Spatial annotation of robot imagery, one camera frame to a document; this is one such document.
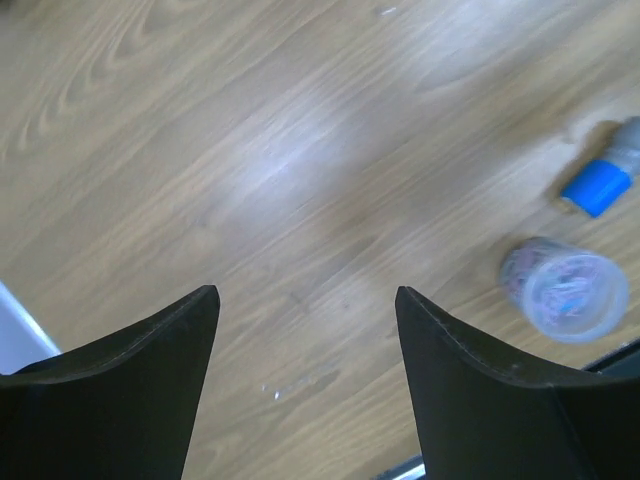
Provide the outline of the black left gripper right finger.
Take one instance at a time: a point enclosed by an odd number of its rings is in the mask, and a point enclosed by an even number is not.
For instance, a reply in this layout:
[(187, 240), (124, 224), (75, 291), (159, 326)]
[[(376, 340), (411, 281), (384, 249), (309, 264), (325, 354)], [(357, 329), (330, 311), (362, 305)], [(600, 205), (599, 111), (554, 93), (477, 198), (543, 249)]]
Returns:
[(399, 340), (430, 479), (635, 479), (639, 376), (553, 363), (397, 291)]

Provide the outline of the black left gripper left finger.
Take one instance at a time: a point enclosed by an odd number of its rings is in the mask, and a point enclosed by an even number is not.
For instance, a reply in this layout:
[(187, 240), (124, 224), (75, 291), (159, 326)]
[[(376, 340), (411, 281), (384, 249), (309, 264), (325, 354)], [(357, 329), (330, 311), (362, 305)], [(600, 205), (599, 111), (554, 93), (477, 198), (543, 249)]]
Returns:
[(4, 479), (179, 479), (220, 313), (204, 285), (1, 378)]

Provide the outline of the clear round pin container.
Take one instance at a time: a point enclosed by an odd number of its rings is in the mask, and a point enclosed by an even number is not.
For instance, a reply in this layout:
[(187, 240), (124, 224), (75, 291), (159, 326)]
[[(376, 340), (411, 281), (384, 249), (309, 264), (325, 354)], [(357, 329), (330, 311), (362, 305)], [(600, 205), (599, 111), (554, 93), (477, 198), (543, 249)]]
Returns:
[(546, 237), (513, 248), (501, 264), (499, 284), (537, 330), (567, 344), (611, 333), (629, 302), (629, 282), (615, 262)]

